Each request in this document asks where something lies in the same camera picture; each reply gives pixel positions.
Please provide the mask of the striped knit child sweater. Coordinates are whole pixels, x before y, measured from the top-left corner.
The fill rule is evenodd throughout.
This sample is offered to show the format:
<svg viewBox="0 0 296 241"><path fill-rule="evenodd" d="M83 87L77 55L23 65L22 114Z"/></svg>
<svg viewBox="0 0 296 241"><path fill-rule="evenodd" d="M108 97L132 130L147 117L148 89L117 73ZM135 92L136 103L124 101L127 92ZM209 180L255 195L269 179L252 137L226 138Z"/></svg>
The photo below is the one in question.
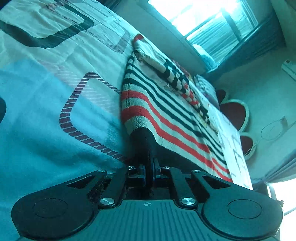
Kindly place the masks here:
<svg viewBox="0 0 296 241"><path fill-rule="evenodd" d="M184 73L143 35L133 39L121 93L121 119L142 163L200 169L232 181L210 105Z"/></svg>

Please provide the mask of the striped grey pillow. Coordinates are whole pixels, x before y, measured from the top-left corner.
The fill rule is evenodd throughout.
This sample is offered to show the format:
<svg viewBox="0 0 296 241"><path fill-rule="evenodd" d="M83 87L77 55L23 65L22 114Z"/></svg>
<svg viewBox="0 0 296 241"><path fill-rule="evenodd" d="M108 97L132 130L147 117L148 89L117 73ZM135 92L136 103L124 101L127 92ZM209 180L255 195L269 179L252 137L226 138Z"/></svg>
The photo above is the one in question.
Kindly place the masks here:
<svg viewBox="0 0 296 241"><path fill-rule="evenodd" d="M220 109L215 88L201 75L194 77L196 87L203 93L203 95L211 102L217 109Z"/></svg>

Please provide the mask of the red scalloped headboard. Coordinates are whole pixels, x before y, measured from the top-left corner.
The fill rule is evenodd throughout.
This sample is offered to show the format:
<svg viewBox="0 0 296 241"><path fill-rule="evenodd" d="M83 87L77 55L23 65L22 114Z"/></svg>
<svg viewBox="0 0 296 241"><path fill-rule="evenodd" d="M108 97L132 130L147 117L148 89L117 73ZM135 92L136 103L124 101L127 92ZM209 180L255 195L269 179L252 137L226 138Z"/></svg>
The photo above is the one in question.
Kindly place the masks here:
<svg viewBox="0 0 296 241"><path fill-rule="evenodd" d="M256 150L256 143L250 133L245 130L248 127L250 111L247 104L239 99L229 99L229 94L224 89L216 90L216 96L220 111L229 119L240 133L241 146L245 161L249 160Z"/></svg>

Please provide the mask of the white quilt on sill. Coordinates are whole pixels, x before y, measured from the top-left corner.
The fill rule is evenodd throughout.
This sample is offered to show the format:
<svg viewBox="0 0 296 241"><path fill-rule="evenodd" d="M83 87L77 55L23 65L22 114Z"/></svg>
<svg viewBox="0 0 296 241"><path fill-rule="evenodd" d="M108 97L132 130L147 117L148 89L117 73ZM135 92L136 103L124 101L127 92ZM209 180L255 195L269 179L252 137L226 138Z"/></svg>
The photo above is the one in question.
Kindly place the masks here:
<svg viewBox="0 0 296 241"><path fill-rule="evenodd" d="M211 70L216 67L215 60L208 54L206 50L202 48L202 46L198 44L193 44L193 47L200 55L201 60L204 62L207 70Z"/></svg>

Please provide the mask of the right teal curtain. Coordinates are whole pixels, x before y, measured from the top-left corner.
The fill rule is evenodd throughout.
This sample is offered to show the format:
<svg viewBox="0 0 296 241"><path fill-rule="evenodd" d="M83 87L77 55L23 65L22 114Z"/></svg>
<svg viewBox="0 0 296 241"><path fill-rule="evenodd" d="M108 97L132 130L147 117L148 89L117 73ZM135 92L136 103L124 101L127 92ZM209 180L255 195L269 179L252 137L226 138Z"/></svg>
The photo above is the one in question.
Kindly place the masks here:
<svg viewBox="0 0 296 241"><path fill-rule="evenodd" d="M263 187L267 183L285 182L294 179L296 170L295 158L296 151L293 150L265 175L260 178L252 179L253 189L255 190L259 187Z"/></svg>

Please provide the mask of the patterned bed sheet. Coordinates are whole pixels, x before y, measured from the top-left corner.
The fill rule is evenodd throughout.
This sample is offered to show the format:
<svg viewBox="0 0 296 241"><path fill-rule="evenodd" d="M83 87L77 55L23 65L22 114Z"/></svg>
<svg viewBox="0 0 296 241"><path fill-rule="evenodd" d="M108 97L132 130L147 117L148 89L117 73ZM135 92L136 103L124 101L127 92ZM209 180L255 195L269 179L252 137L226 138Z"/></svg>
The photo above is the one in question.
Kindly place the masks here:
<svg viewBox="0 0 296 241"><path fill-rule="evenodd" d="M189 77L210 105L232 181L180 170L197 207L152 200L153 160L142 163L121 119L137 34L96 1L1 8L1 240L251 239L240 135ZM112 176L128 166L143 169L143 186L100 207Z"/></svg>

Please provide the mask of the white air conditioner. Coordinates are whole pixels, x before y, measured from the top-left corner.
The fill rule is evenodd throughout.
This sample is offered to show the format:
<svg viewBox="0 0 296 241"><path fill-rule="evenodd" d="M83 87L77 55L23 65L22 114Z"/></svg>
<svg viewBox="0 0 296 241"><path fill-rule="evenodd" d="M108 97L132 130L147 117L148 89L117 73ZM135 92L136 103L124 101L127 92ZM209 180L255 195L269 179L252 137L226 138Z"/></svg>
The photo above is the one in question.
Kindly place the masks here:
<svg viewBox="0 0 296 241"><path fill-rule="evenodd" d="M287 73L294 81L296 81L296 66L293 61L286 60L281 66L282 70Z"/></svg>

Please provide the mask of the window with frame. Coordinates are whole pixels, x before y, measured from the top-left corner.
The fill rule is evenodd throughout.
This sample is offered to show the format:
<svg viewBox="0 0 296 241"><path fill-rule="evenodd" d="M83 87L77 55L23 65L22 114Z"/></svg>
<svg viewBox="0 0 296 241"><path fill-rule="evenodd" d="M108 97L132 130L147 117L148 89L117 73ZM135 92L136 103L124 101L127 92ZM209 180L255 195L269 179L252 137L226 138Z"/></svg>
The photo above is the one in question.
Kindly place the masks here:
<svg viewBox="0 0 296 241"><path fill-rule="evenodd" d="M193 44L198 44L215 60L216 67L211 70L207 70L203 62L203 75L211 81L269 51L285 46L280 22L268 1L147 3L193 49Z"/></svg>

